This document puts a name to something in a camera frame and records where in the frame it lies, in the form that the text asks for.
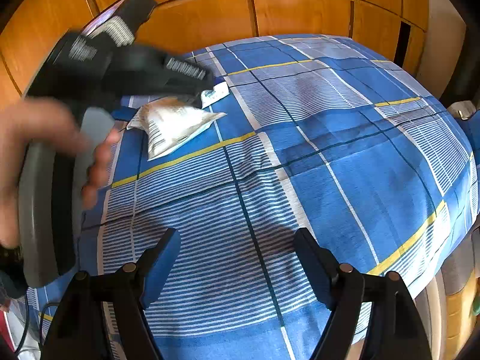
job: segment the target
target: bed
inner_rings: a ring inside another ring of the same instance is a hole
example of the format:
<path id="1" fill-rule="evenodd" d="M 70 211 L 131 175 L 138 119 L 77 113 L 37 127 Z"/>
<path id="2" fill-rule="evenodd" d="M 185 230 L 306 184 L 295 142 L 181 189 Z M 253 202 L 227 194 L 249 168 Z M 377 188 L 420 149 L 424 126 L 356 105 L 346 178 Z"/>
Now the bed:
<path id="1" fill-rule="evenodd" d="M 210 106 L 227 116 L 147 162 L 145 133 L 125 126 L 156 97 L 124 98 L 114 112 L 121 141 L 108 185 L 84 213 L 77 267 L 30 289 L 34 309 L 59 300 L 76 270 L 113 272 L 174 227 L 180 255 L 145 312 L 166 359 L 308 359 L 329 311 L 293 251 L 295 230 L 307 227 L 361 272 L 398 271 L 416 297 L 471 228 L 478 180 L 469 140 L 382 55 L 347 37 L 293 34 L 185 57 L 228 83 L 230 94 Z M 113 308 L 104 310 L 123 359 Z"/>

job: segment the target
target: finger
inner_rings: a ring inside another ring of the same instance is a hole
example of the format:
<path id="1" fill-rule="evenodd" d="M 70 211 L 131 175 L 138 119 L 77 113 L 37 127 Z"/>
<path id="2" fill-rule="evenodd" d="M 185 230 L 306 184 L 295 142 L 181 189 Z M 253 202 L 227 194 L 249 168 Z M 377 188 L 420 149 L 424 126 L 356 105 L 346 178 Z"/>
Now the finger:
<path id="1" fill-rule="evenodd" d="M 107 173 L 107 169 L 99 163 L 93 164 L 88 173 L 87 185 L 99 188 L 106 185 L 108 180 L 109 174 Z"/>
<path id="2" fill-rule="evenodd" d="M 110 152 L 110 145 L 101 143 L 94 151 L 94 163 L 106 167 L 112 159 L 112 153 Z"/>
<path id="3" fill-rule="evenodd" d="M 22 143 L 39 140 L 53 149 L 75 155 L 86 148 L 74 117 L 66 105 L 49 99 L 26 100 L 11 114 L 13 138 Z"/>
<path id="4" fill-rule="evenodd" d="M 97 188 L 92 185 L 85 185 L 82 188 L 82 203 L 86 210 L 90 210 L 97 204 Z"/>
<path id="5" fill-rule="evenodd" d="M 104 143 L 111 146 L 116 144 L 120 140 L 120 133 L 116 128 L 113 128 L 106 136 Z"/>
<path id="6" fill-rule="evenodd" d="M 7 249 L 13 249 L 20 244 L 18 190 L 4 192 L 5 195 L 0 195 L 0 245 Z"/>

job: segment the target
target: hand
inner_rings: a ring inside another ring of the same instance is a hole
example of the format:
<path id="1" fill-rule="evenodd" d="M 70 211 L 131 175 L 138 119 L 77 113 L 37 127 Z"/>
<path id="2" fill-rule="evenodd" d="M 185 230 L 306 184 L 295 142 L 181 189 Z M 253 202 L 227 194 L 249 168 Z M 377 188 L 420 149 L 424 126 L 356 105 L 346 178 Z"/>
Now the hand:
<path id="1" fill-rule="evenodd" d="M 75 156 L 87 148 L 70 110 L 54 100 L 20 101 L 0 111 L 0 244 L 20 244 L 18 231 L 18 180 L 25 149 L 31 140 L 45 142 L 56 151 Z M 95 149 L 95 162 L 82 189 L 86 209 L 97 202 L 97 189 L 107 183 L 110 147 L 118 142 L 112 130 Z"/>

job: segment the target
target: mattress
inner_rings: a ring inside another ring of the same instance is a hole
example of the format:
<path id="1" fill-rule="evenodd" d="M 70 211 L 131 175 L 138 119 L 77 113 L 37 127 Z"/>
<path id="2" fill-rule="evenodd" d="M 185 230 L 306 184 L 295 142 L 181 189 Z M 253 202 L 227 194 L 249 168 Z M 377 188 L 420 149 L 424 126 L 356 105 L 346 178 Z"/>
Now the mattress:
<path id="1" fill-rule="evenodd" d="M 413 297 L 426 287 L 478 214 L 470 142 L 428 91 L 338 36 L 263 36 L 185 57 L 228 83 L 210 106 L 227 116 L 147 161 L 145 133 L 124 127 L 158 96 L 122 100 L 121 141 L 84 213 L 77 266 L 29 290 L 35 309 L 59 300 L 78 269 L 136 261 L 168 227 L 181 251 L 145 311 L 166 359 L 308 359 L 330 312 L 294 253 L 299 227 L 361 272 L 399 272 Z M 369 312 L 364 304 L 354 342 Z M 123 359 L 111 304 L 105 314 Z"/>

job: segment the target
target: white stripe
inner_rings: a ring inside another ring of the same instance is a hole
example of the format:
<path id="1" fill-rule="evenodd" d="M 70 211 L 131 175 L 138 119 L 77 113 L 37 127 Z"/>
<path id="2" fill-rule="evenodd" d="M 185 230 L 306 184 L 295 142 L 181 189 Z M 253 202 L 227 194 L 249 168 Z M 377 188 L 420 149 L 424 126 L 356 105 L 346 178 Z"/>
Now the white stripe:
<path id="1" fill-rule="evenodd" d="M 378 107 L 375 107 L 375 110 L 386 120 L 388 120 L 390 123 L 392 123 L 393 126 L 396 125 L 396 123 L 391 119 L 389 118 L 387 115 L 385 115 L 382 110 L 380 110 L 380 108 Z M 423 157 L 425 158 L 425 160 L 427 161 L 427 164 L 428 164 L 428 167 L 430 168 L 430 171 L 431 171 L 431 174 L 433 175 L 433 178 L 435 180 L 435 184 L 437 185 L 437 188 L 438 190 L 440 191 L 441 195 L 444 196 L 445 195 L 445 191 L 443 190 L 442 186 L 440 185 L 440 182 L 437 178 L 437 175 L 435 174 L 435 171 L 434 171 L 434 167 L 433 165 L 431 164 L 431 161 L 430 159 L 428 158 L 428 156 L 426 155 L 426 153 L 423 151 L 423 149 L 420 147 L 420 145 L 417 143 L 417 141 L 402 127 L 402 126 L 397 126 L 397 129 L 399 129 L 406 137 L 407 139 L 412 142 L 415 147 L 418 149 L 418 151 L 420 151 L 420 153 L 422 153 Z"/>
<path id="2" fill-rule="evenodd" d="M 267 321 L 269 319 L 276 318 L 276 317 L 277 317 L 276 314 L 267 315 L 264 318 L 260 318 L 260 319 L 254 320 L 254 321 L 249 321 L 249 322 L 246 322 L 246 323 L 239 323 L 239 324 L 233 325 L 233 326 L 226 326 L 226 324 L 223 324 L 223 325 L 219 325 L 219 326 L 221 326 L 221 328 L 219 328 L 219 329 L 211 329 L 211 330 L 203 330 L 203 331 L 199 331 L 200 329 L 183 329 L 182 331 L 185 332 L 183 334 L 174 333 L 176 331 L 176 329 L 178 329 L 177 326 L 170 327 L 169 330 L 166 330 L 165 328 L 164 329 L 152 329 L 151 328 L 151 330 L 152 330 L 152 333 L 154 333 L 154 334 L 157 333 L 157 335 L 168 334 L 169 337 L 191 337 L 191 336 L 194 336 L 194 335 L 204 335 L 204 334 L 223 332 L 223 331 L 227 331 L 227 330 L 234 330 L 234 329 L 237 329 L 239 327 L 255 325 L 257 323 Z"/>
<path id="3" fill-rule="evenodd" d="M 337 39 L 335 39 L 335 38 L 333 38 L 333 37 L 331 37 L 331 36 L 325 35 L 325 37 L 328 38 L 328 39 L 331 40 L 331 41 L 340 43 L 341 45 L 344 45 L 344 46 L 348 47 L 350 50 L 354 50 L 354 49 L 352 49 L 348 44 L 339 42 Z M 359 53 L 363 58 L 367 58 L 367 57 L 364 56 L 360 51 L 358 51 L 358 50 L 354 50 L 354 51 L 356 51 L 357 53 Z"/>
<path id="4" fill-rule="evenodd" d="M 333 181 L 335 182 L 335 185 L 337 185 L 337 188 L 338 188 L 340 194 L 341 194 L 342 197 L 343 197 L 343 200 L 345 201 L 347 207 L 349 208 L 350 212 L 352 213 L 355 221 L 357 222 L 358 227 L 360 227 L 360 230 L 361 230 L 361 232 L 363 233 L 363 236 L 365 237 L 365 240 L 366 240 L 367 243 L 368 243 L 368 246 L 369 246 L 370 251 L 371 251 L 371 253 L 372 253 L 372 255 L 373 255 L 373 259 L 375 260 L 375 263 L 376 263 L 376 264 L 379 264 L 380 261 L 378 260 L 377 253 L 375 252 L 374 246 L 373 246 L 373 244 L 371 243 L 370 237 L 368 236 L 367 231 L 365 230 L 365 227 L 363 226 L 363 223 L 360 221 L 360 218 L 358 217 L 358 215 L 357 215 L 357 213 L 355 212 L 353 206 L 351 205 L 349 198 L 345 195 L 345 192 L 343 191 L 342 186 L 341 186 L 340 183 L 338 182 L 337 176 L 335 176 L 335 173 L 333 173 L 333 169 L 332 169 L 332 167 L 330 166 L 330 163 L 327 161 L 327 159 L 326 159 L 325 156 L 322 154 L 322 152 L 319 151 L 318 147 L 317 147 L 313 142 L 311 142 L 311 141 L 307 138 L 307 136 L 305 135 L 305 133 L 302 131 L 302 129 L 301 129 L 299 126 L 297 126 L 297 129 L 298 129 L 298 131 L 301 133 L 301 135 L 303 135 L 303 138 L 304 138 L 315 150 L 318 150 L 318 155 L 320 156 L 320 158 L 322 159 L 323 163 L 324 163 L 325 166 L 327 167 L 328 172 L 329 172 L 330 175 L 332 176 Z"/>
<path id="5" fill-rule="evenodd" d="M 44 292 L 45 292 L 46 302 L 49 303 L 50 301 L 49 301 L 49 296 L 48 296 L 48 294 L 47 294 L 47 288 L 46 288 L 46 286 L 43 287 L 43 290 L 44 290 Z M 52 315 L 52 310 L 50 310 L 50 307 L 47 307 L 47 310 L 48 310 L 48 312 L 50 313 L 50 315 Z"/>
<path id="6" fill-rule="evenodd" d="M 122 145 L 123 135 L 125 133 L 125 130 L 123 130 L 123 129 L 125 128 L 126 125 L 127 125 L 126 122 L 123 122 L 121 124 L 121 130 L 122 131 L 120 132 L 120 139 L 117 142 L 117 147 L 115 148 L 115 154 L 114 154 L 113 160 L 112 160 L 112 166 L 111 166 L 111 169 L 110 169 L 110 177 L 109 177 L 108 185 L 113 183 L 113 176 L 115 174 L 115 168 L 117 167 L 117 161 L 119 159 L 119 154 L 120 154 L 120 147 Z"/>
<path id="7" fill-rule="evenodd" d="M 205 319 L 207 319 L 207 322 L 205 324 L 212 324 L 212 323 L 216 323 L 216 322 L 224 322 L 224 321 L 229 321 L 231 320 L 231 318 L 227 318 L 227 319 L 218 319 L 218 318 L 222 318 L 224 316 L 241 316 L 242 318 L 246 319 L 247 316 L 251 316 L 251 315 L 265 315 L 265 312 L 268 312 L 268 314 L 270 314 L 275 308 L 274 308 L 274 305 L 271 303 L 271 302 L 266 302 L 264 303 L 263 305 L 260 305 L 262 306 L 262 308 L 258 308 L 258 305 L 255 305 L 255 309 L 252 309 L 249 307 L 250 304 L 242 304 L 238 307 L 229 307 L 228 310 L 231 311 L 231 310 L 235 310 L 235 311 L 232 311 L 232 312 L 225 312 L 225 310 L 218 310 L 218 311 L 213 311 L 213 312 L 210 312 L 210 313 L 202 313 L 201 315 L 199 315 L 197 318 L 193 318 L 193 316 L 191 315 L 186 315 L 186 316 L 183 316 L 183 317 L 179 317 L 176 313 L 172 313 L 172 314 L 158 314 L 156 311 L 153 311 L 151 314 L 151 318 L 149 318 L 149 326 L 159 326 L 161 324 L 164 324 L 164 323 L 172 323 L 172 322 L 178 322 L 178 323 L 182 323 L 180 322 L 181 320 L 186 320 L 187 323 L 188 323 L 188 326 L 193 326 L 191 323 L 192 322 L 202 322 L 204 321 Z M 148 311 L 145 312 L 145 315 L 147 317 L 149 317 L 150 313 Z"/>
<path id="8" fill-rule="evenodd" d="M 208 108 L 210 109 L 210 112 L 213 113 L 212 106 L 209 105 Z M 213 124 L 215 125 L 215 130 L 217 130 L 218 139 L 220 140 L 220 142 L 222 142 L 222 141 L 223 141 L 223 138 L 222 138 L 222 134 L 220 134 L 220 130 L 219 130 L 219 128 L 218 128 L 217 120 L 214 120 L 214 121 L 213 121 Z"/>
<path id="9" fill-rule="evenodd" d="M 293 354 L 292 345 L 290 344 L 289 336 L 287 335 L 287 331 L 285 330 L 285 327 L 284 326 L 280 327 L 280 330 L 282 331 L 282 336 L 283 336 L 283 340 L 285 341 L 286 349 L 289 351 L 290 360 L 295 360 L 295 355 Z"/>
<path id="10" fill-rule="evenodd" d="M 402 83 L 399 79 L 394 79 L 393 78 L 393 75 L 388 73 L 390 75 L 390 77 L 387 76 L 386 72 L 388 70 L 385 70 L 385 69 L 377 69 L 377 71 L 382 75 L 384 76 L 388 81 L 390 81 L 393 85 L 395 85 L 399 90 L 401 90 L 403 93 L 405 93 L 405 97 L 408 98 L 410 97 L 411 95 L 405 90 L 403 89 L 399 83 Z"/>
<path id="11" fill-rule="evenodd" d="M 235 98 L 237 99 L 238 105 L 240 105 L 240 108 L 242 109 L 243 113 L 247 117 L 247 120 L 251 124 L 252 128 L 254 130 L 258 130 L 260 128 L 260 123 L 258 123 L 257 119 L 255 119 L 254 114 L 248 108 L 248 105 L 245 103 L 245 100 L 243 99 L 239 90 L 236 87 L 232 87 L 230 88 L 230 90 L 235 96 Z"/>
<path id="12" fill-rule="evenodd" d="M 248 288 L 247 286 L 247 288 L 238 292 L 234 298 L 230 297 L 228 294 L 223 294 L 221 297 L 215 297 L 214 299 L 217 299 L 215 301 L 211 299 L 202 299 L 201 296 L 194 296 L 182 299 L 180 301 L 181 303 L 179 304 L 179 301 L 164 299 L 164 297 L 161 295 L 158 301 L 161 306 L 156 306 L 157 302 L 155 302 L 152 303 L 151 307 L 153 307 L 152 310 L 164 310 L 169 312 L 185 311 L 184 314 L 190 313 L 192 315 L 201 315 L 204 310 L 203 306 L 218 305 L 216 307 L 217 309 L 225 310 L 226 308 L 231 307 L 232 304 L 238 304 L 242 306 L 245 304 L 245 301 L 248 300 L 254 300 L 255 302 L 251 302 L 251 304 L 255 305 L 255 307 L 258 307 L 265 304 L 265 302 L 271 302 L 270 295 L 266 294 L 265 291 L 260 288 L 262 285 L 264 286 L 265 284 L 259 283 L 255 287 L 252 287 L 255 288 L 255 291 L 252 291 L 251 288 Z"/>
<path id="13" fill-rule="evenodd" d="M 277 39 L 275 38 L 274 36 L 272 36 L 273 39 L 275 39 L 276 41 L 279 41 L 280 43 L 282 44 L 287 44 L 288 46 L 294 48 L 295 50 L 297 50 L 299 53 L 303 54 L 304 56 L 306 56 L 308 59 L 313 59 L 313 57 L 311 57 L 310 55 L 308 55 L 306 52 L 303 52 L 302 50 L 300 50 L 298 47 L 292 45 L 292 44 L 288 44 L 288 43 L 285 43 L 283 40 L 281 39 Z"/>
<path id="14" fill-rule="evenodd" d="M 385 70 L 385 71 L 388 74 L 390 74 L 392 77 L 395 77 L 398 81 L 400 81 L 403 85 L 405 85 L 417 96 L 422 96 L 422 97 L 431 96 L 430 92 L 428 92 L 423 86 L 421 86 L 420 83 L 416 81 L 406 71 L 404 70 Z"/>
<path id="15" fill-rule="evenodd" d="M 268 138 L 268 135 L 265 132 L 260 132 L 258 134 L 258 137 L 262 142 L 263 148 L 265 149 L 265 152 L 271 164 L 275 167 L 279 166 L 281 163 L 277 157 L 277 154 L 275 153 L 275 150 L 273 149 L 272 142 L 270 141 L 270 138 Z M 292 182 L 290 181 L 289 176 L 285 172 L 285 169 L 284 168 L 276 169 L 275 173 L 277 174 L 277 178 L 280 181 L 280 185 L 282 186 L 282 189 L 285 192 L 286 199 L 290 204 L 290 207 L 293 211 L 293 215 L 297 220 L 298 227 L 308 228 L 308 231 L 310 232 L 312 237 L 314 237 L 314 239 L 316 240 L 317 238 L 315 237 L 315 233 L 311 227 L 310 221 L 308 220 L 307 214 L 303 209 L 302 204 L 299 201 L 297 193 L 295 192 Z"/>
<path id="16" fill-rule="evenodd" d="M 5 324 L 7 325 L 7 330 L 8 330 L 8 336 L 10 337 L 10 342 L 15 342 L 14 338 L 11 336 L 11 330 L 10 330 L 10 325 L 8 324 L 8 318 L 7 318 L 7 313 L 3 312 L 3 318 L 5 320 Z"/>
<path id="17" fill-rule="evenodd" d="M 27 298 L 30 306 L 32 306 L 35 310 L 40 310 L 36 288 L 30 288 L 30 287 L 27 288 Z"/>
<path id="18" fill-rule="evenodd" d="M 100 223 L 104 223 L 107 219 L 107 214 L 109 212 L 110 193 L 111 193 L 111 189 L 105 192 L 105 199 L 103 200 L 102 218 L 100 219 Z"/>
<path id="19" fill-rule="evenodd" d="M 472 225 L 477 219 L 478 211 L 478 176 L 475 166 L 475 157 L 470 155 L 470 211 L 472 214 Z"/>
<path id="20" fill-rule="evenodd" d="M 265 315 L 274 315 L 275 314 L 275 308 L 274 308 L 273 304 L 271 304 L 270 307 L 260 309 L 258 311 L 260 312 L 260 314 L 258 314 L 257 311 L 254 310 L 252 312 L 247 312 L 245 314 L 239 314 L 238 316 L 241 316 L 243 320 L 247 320 L 247 319 L 251 319 L 251 318 L 245 318 L 244 316 L 258 315 L 259 317 L 263 317 Z M 168 325 L 164 325 L 164 322 L 166 322 L 166 321 L 163 321 L 160 318 L 153 318 L 153 316 L 151 316 L 148 319 L 149 319 L 148 325 L 151 328 L 155 328 L 155 327 L 169 328 Z M 201 323 L 193 323 L 192 324 L 190 322 L 187 322 L 184 325 L 182 325 L 181 323 L 178 323 L 178 327 L 179 328 L 196 327 L 196 328 L 198 328 L 198 330 L 203 330 L 203 329 L 206 329 L 206 328 L 207 329 L 210 328 L 209 325 L 218 326 L 219 322 L 223 322 L 223 324 L 222 324 L 223 326 L 228 326 L 231 323 L 236 323 L 237 320 L 232 320 L 231 318 L 224 318 L 224 319 L 209 318 L 206 322 L 201 322 Z"/>
<path id="21" fill-rule="evenodd" d="M 237 100 L 241 107 L 242 103 L 246 104 L 249 113 L 252 113 L 255 121 L 258 121 L 258 127 L 250 121 L 254 129 L 257 130 L 260 125 L 266 126 L 273 123 L 291 122 L 290 116 L 285 112 L 281 104 L 262 87 L 261 83 L 253 83 L 238 88 L 233 87 L 231 90 L 232 93 L 239 94 L 240 97 Z"/>
<path id="22" fill-rule="evenodd" d="M 215 65 L 217 66 L 218 68 L 218 71 L 220 72 L 220 74 L 222 76 L 226 76 L 227 75 L 227 72 L 225 72 L 225 69 L 223 68 L 223 66 L 220 64 L 220 62 L 218 61 L 217 57 L 215 56 L 215 54 L 213 54 L 213 52 L 210 50 L 209 47 L 206 47 L 205 50 L 208 51 L 208 55 L 212 58 L 212 61 L 215 63 Z"/>
<path id="23" fill-rule="evenodd" d="M 302 300 L 298 300 L 297 302 L 295 303 L 292 303 L 291 305 L 289 305 L 288 308 L 282 310 L 282 313 L 283 314 L 287 314 L 288 312 L 292 312 L 292 311 L 295 311 L 295 310 L 298 310 L 300 307 L 303 307 L 303 306 L 306 306 L 310 303 L 313 303 L 317 300 L 317 298 L 315 297 L 315 294 L 311 294 L 309 295 L 308 297 L 306 297 L 305 299 L 302 299 Z"/>
<path id="24" fill-rule="evenodd" d="M 463 226 L 465 226 L 465 234 L 468 233 L 469 228 L 467 227 L 467 210 L 466 210 L 466 208 L 463 209 Z"/>
<path id="25" fill-rule="evenodd" d="M 333 70 L 330 66 L 328 66 L 326 63 L 322 62 L 322 61 L 319 61 L 318 59 L 315 59 L 315 62 L 321 64 L 321 65 L 324 65 L 325 67 L 327 67 L 333 74 L 336 75 L 336 77 L 348 88 L 350 88 L 352 91 L 354 91 L 359 97 L 361 97 L 364 101 L 366 101 L 368 104 L 372 104 L 372 102 L 367 99 L 363 94 L 361 94 L 359 91 L 357 91 L 354 87 L 352 87 L 350 84 L 347 84 L 346 81 L 344 81 L 343 78 L 341 78 L 337 72 L 335 72 L 335 70 Z M 315 73 L 316 75 L 319 75 L 315 70 L 312 70 L 312 73 Z"/>
<path id="26" fill-rule="evenodd" d="M 270 303 L 271 307 L 273 307 L 273 303 L 271 303 L 270 297 L 267 297 L 267 295 L 261 292 L 256 292 L 256 295 L 247 292 L 241 297 L 236 298 L 236 300 L 239 302 L 235 303 L 236 306 L 234 307 L 230 306 L 229 310 L 237 310 L 245 307 L 251 308 L 251 306 L 258 307 L 258 306 L 263 306 L 267 303 Z M 185 306 L 188 306 L 189 304 L 193 304 L 195 306 L 198 305 L 198 307 L 201 308 L 201 311 L 204 314 L 209 314 L 206 311 L 212 311 L 213 313 L 224 312 L 226 302 L 230 303 L 230 300 L 223 299 L 223 300 L 217 300 L 217 301 L 208 302 L 200 305 L 198 304 L 198 302 L 193 301 L 193 302 L 189 302 L 182 305 L 185 305 Z M 160 300 L 158 302 L 152 303 L 148 308 L 148 312 L 150 314 L 155 313 L 154 316 L 163 317 L 163 316 L 171 316 L 171 315 L 186 315 L 186 316 L 195 315 L 198 312 L 198 310 L 193 309 L 191 307 L 177 307 L 175 310 L 172 310 L 169 305 L 163 304 L 163 302 Z"/>
<path id="27" fill-rule="evenodd" d="M 244 67 L 245 69 L 248 69 L 248 66 L 245 65 L 245 64 L 242 62 L 242 60 L 241 60 L 240 58 L 238 58 L 237 55 L 236 55 L 233 51 L 231 51 L 229 48 L 227 48 L 227 50 L 229 50 L 229 52 L 231 52 L 231 53 L 233 54 L 233 56 L 243 65 L 243 67 Z"/>
<path id="28" fill-rule="evenodd" d="M 229 87 L 232 87 L 232 86 L 235 85 L 229 76 L 225 76 L 225 81 L 226 81 L 226 83 L 228 84 Z"/>
<path id="29" fill-rule="evenodd" d="M 99 275 L 103 275 L 105 273 L 104 267 L 103 267 L 103 232 L 104 230 L 105 230 L 105 226 L 100 226 L 98 230 L 98 235 L 97 235 L 97 272 Z"/>

